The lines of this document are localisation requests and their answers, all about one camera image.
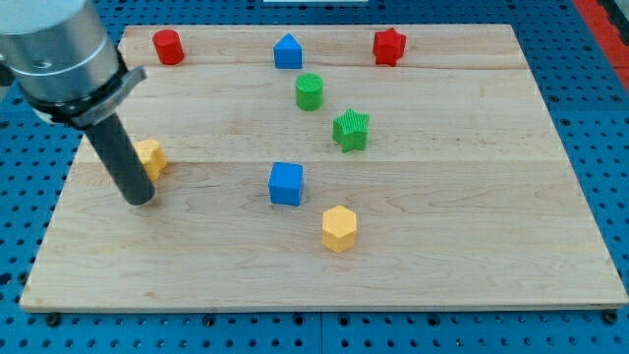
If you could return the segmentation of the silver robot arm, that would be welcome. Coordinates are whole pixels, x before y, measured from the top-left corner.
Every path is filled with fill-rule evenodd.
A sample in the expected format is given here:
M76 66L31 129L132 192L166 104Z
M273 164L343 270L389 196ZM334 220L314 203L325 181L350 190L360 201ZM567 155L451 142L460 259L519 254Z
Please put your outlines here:
M84 132L128 204L153 199L116 113L146 73L127 67L91 1L2 1L1 62L42 120Z

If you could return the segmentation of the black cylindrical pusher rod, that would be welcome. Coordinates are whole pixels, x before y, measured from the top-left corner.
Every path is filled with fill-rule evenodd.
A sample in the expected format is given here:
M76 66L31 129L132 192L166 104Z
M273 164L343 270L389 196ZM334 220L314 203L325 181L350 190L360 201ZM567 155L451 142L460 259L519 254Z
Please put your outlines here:
M85 130L124 200L132 206L148 203L155 189L117 114L112 114Z

